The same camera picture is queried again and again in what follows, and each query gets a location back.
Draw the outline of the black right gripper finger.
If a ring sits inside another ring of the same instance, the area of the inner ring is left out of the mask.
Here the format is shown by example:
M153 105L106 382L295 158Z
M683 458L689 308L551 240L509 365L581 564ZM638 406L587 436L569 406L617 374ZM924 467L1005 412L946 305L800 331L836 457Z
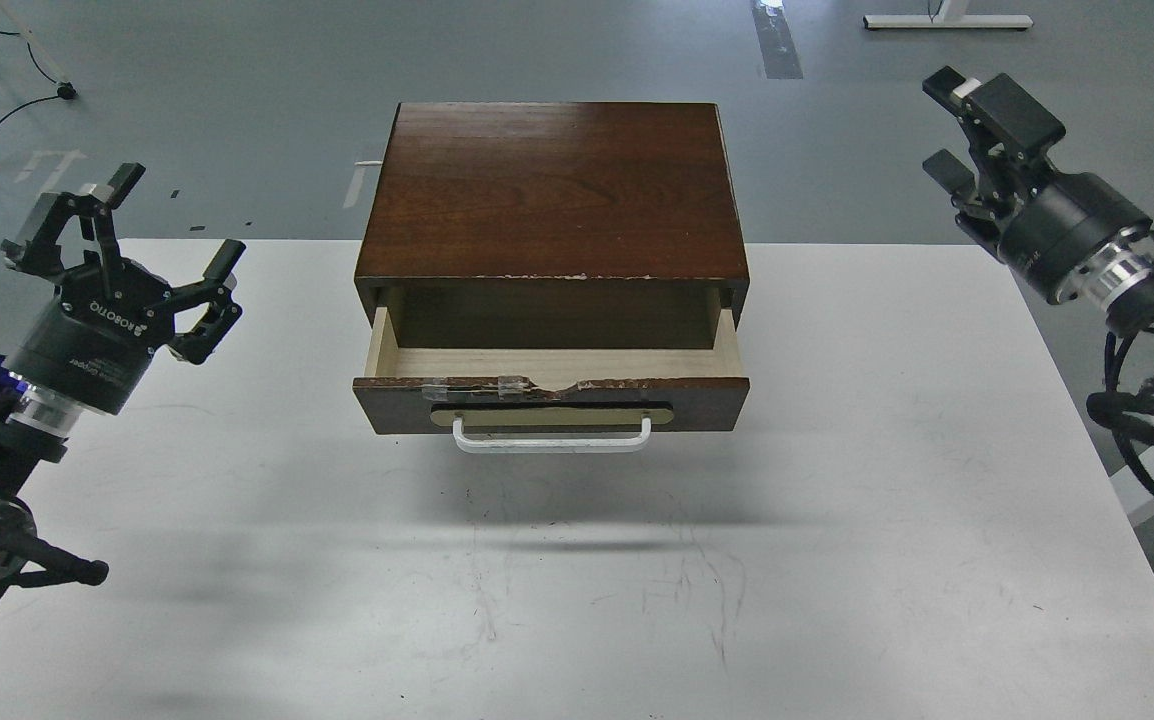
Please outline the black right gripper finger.
M1020 210L1013 168L1001 149L974 151L973 159L975 170L942 149L923 162L923 170L947 192L956 208L957 227L998 263L1006 264L1003 237Z
M947 150L929 156L926 174L956 201L1011 201L1037 195L1056 168L1047 158L1066 128L1007 74L961 76L942 67L923 81L923 92L956 118L969 143L974 168Z

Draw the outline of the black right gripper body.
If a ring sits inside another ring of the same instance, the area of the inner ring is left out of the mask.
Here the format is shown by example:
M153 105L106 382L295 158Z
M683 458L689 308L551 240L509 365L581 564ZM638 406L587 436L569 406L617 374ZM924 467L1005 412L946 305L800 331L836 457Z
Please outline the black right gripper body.
M1077 267L1122 231L1147 231L1153 220L1093 173L1058 173L1019 209L999 237L997 256L1049 305L1074 297Z

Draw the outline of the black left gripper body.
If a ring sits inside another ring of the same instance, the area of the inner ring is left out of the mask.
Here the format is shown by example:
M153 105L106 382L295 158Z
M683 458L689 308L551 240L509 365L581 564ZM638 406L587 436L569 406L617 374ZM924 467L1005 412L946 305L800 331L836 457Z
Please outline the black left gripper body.
M167 282L138 263L123 263L111 290L102 267L84 263L57 278L57 290L5 368L33 387L51 389L105 414L117 414L147 373L155 347L173 333L162 302Z

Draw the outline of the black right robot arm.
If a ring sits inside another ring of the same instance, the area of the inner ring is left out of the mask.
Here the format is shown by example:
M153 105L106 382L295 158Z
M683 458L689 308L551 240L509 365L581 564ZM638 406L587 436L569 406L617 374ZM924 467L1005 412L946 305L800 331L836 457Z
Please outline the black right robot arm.
M1088 299L1104 314L1102 391L1086 398L1154 500L1134 445L1154 447L1154 227L1111 183L1065 173L1048 152L1066 129L1007 74L979 81L943 67L923 91L956 118L971 165L947 150L923 163L956 225L1048 303Z

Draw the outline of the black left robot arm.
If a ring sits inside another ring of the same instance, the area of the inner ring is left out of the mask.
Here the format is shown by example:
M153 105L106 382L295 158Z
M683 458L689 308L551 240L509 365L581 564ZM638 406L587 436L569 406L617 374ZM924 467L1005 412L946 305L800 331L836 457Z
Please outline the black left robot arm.
M32 331L0 354L0 600L13 587L100 585L106 562L43 541L20 493L42 462L60 462L83 413L115 415L167 348L203 363L242 315L233 270L243 243L222 242L198 282L171 286L117 245L115 210L147 168L125 163L105 183L42 193L5 263L53 286Z

